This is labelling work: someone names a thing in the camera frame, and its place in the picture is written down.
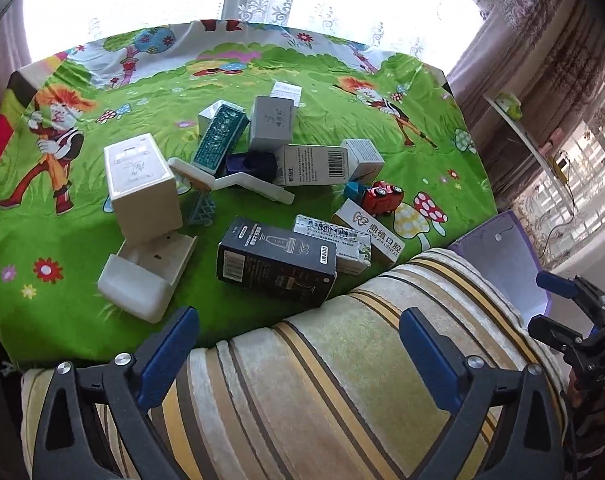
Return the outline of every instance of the toy car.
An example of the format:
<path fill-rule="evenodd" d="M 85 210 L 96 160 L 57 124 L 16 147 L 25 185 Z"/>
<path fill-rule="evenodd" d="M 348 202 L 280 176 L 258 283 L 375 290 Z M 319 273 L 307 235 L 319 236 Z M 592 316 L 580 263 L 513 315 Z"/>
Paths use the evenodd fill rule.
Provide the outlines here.
<path fill-rule="evenodd" d="M 403 188 L 379 180 L 365 191 L 360 206 L 372 216 L 389 214 L 396 211 L 404 196 Z"/>

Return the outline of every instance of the packaging box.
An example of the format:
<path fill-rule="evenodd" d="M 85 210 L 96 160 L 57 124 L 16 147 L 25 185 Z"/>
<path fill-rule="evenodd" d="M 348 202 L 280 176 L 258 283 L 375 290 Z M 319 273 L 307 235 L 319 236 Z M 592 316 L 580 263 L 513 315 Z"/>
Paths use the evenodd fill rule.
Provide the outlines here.
<path fill-rule="evenodd" d="M 112 207 L 128 245 L 182 227 L 174 174 L 151 134 L 107 146 L 105 171 Z"/>
<path fill-rule="evenodd" d="M 291 99 L 294 101 L 294 111 L 297 111 L 298 106 L 300 106 L 300 96 L 303 95 L 303 87 L 276 81 L 270 95 L 282 99 Z"/>
<path fill-rule="evenodd" d="M 275 152 L 292 142 L 294 101 L 258 96 L 251 109 L 249 151 Z"/>
<path fill-rule="evenodd" d="M 247 124 L 249 120 L 245 112 L 226 104 L 220 105 L 207 131 L 201 137 L 191 163 L 196 168 L 215 174 L 225 155 L 236 146 Z"/>
<path fill-rule="evenodd" d="M 369 234 L 372 237 L 374 258 L 378 257 L 388 266 L 398 261 L 405 248 L 400 238 L 351 200 L 347 200 L 331 220 L 336 224 L 346 225 L 356 231 Z"/>
<path fill-rule="evenodd" d="M 219 280 L 320 306 L 336 280 L 336 244 L 236 217 L 218 244 Z"/>
<path fill-rule="evenodd" d="M 338 272 L 360 274 L 371 266 L 372 239 L 367 233 L 303 215 L 296 217 L 294 232 L 334 242 Z"/>
<path fill-rule="evenodd" d="M 292 144 L 276 152 L 277 186 L 324 186 L 345 184 L 347 149 L 341 146 Z"/>
<path fill-rule="evenodd" d="M 349 154 L 349 180 L 372 184 L 385 165 L 374 143 L 369 139 L 345 139 L 340 146 L 345 146 Z"/>
<path fill-rule="evenodd" d="M 207 131 L 207 128 L 209 128 L 209 124 L 211 124 L 214 120 L 214 116 L 216 115 L 218 108 L 220 108 L 220 106 L 222 105 L 227 105 L 228 107 L 233 108 L 234 110 L 238 110 L 239 112 L 245 111 L 245 108 L 243 108 L 242 106 L 235 105 L 234 103 L 230 103 L 229 101 L 225 101 L 224 99 L 218 99 L 218 101 L 216 101 L 212 105 L 209 105 L 207 108 L 205 108 L 202 112 L 198 114 L 198 131 L 200 132 L 201 136 L 204 136 L 204 133 Z"/>

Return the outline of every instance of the small white box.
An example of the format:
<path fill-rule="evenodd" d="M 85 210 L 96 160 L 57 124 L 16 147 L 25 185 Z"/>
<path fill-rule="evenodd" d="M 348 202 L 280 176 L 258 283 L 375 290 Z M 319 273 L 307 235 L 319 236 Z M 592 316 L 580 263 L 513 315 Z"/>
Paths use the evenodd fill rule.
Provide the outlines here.
<path fill-rule="evenodd" d="M 371 266 L 372 239 L 367 233 L 303 215 L 296 216 L 294 232 L 334 242 L 338 272 L 360 274 Z"/>
<path fill-rule="evenodd" d="M 325 186 L 347 182 L 347 149 L 292 144 L 276 153 L 277 186 Z"/>
<path fill-rule="evenodd" d="M 349 152 L 349 180 L 372 184 L 385 165 L 385 160 L 369 139 L 345 139 L 340 146 Z"/>
<path fill-rule="evenodd" d="M 105 148 L 112 207 L 130 246 L 182 227 L 174 174 L 151 134 Z"/>
<path fill-rule="evenodd" d="M 249 151 L 275 152 L 292 142 L 294 101 L 258 96 L 251 109 Z"/>
<path fill-rule="evenodd" d="M 331 221 L 369 234 L 372 237 L 374 256 L 380 257 L 389 266 L 398 261 L 405 248 L 405 244 L 400 238 L 351 200 L 347 200 L 336 211 Z"/>
<path fill-rule="evenodd" d="M 291 99 L 294 101 L 294 108 L 297 110 L 300 106 L 300 96 L 303 95 L 303 87 L 276 81 L 270 95 L 282 99 Z"/>
<path fill-rule="evenodd" d="M 225 101 L 223 99 L 218 99 L 214 104 L 209 105 L 202 112 L 198 114 L 198 131 L 200 132 L 200 137 L 204 136 L 204 133 L 209 128 L 209 124 L 212 123 L 218 108 L 222 105 L 227 105 L 228 107 L 233 108 L 234 110 L 238 110 L 239 112 L 244 112 L 245 108 L 242 106 L 235 105 L 234 103 L 230 103 L 229 101 Z"/>

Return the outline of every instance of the table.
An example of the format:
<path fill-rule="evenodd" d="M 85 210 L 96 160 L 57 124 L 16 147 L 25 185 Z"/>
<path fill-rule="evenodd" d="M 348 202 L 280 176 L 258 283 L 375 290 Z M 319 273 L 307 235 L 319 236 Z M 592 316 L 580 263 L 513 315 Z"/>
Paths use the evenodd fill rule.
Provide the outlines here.
<path fill-rule="evenodd" d="M 488 95 L 483 96 L 487 103 L 494 108 L 498 112 L 498 114 L 507 122 L 509 127 L 515 131 L 516 135 L 520 137 L 525 146 L 529 149 L 529 151 L 534 155 L 535 160 L 541 165 L 541 167 L 545 170 L 545 173 L 551 180 L 551 184 L 555 187 L 556 191 L 558 191 L 558 195 L 561 197 L 561 202 L 567 208 L 571 214 L 574 211 L 574 204 L 571 198 L 571 195 L 558 176 L 555 174 L 554 170 L 551 168 L 549 162 L 540 154 L 538 151 L 538 147 L 535 145 L 535 142 L 531 138 L 531 136 L 527 133 L 524 126 L 520 123 L 520 121 L 515 121 L 509 115 L 505 113 L 505 111 L 497 104 L 494 99 L 489 97 Z"/>

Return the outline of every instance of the striped cushion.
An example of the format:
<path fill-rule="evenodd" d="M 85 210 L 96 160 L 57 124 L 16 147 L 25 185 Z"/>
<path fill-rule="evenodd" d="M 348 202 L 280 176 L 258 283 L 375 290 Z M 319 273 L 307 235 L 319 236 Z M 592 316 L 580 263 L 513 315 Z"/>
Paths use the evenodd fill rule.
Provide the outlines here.
<path fill-rule="evenodd" d="M 192 351 L 151 420 L 191 479 L 405 478 L 449 418 L 398 337 L 410 306 L 463 353 L 503 368 L 538 362 L 552 391 L 561 390 L 554 358 L 500 293 L 454 253 L 431 250 L 273 329 Z M 25 377 L 29 468 L 50 378 Z M 123 475 L 140 478 L 109 410 L 98 412 Z M 473 477 L 499 415 L 499 408 L 487 414 L 460 478 Z"/>

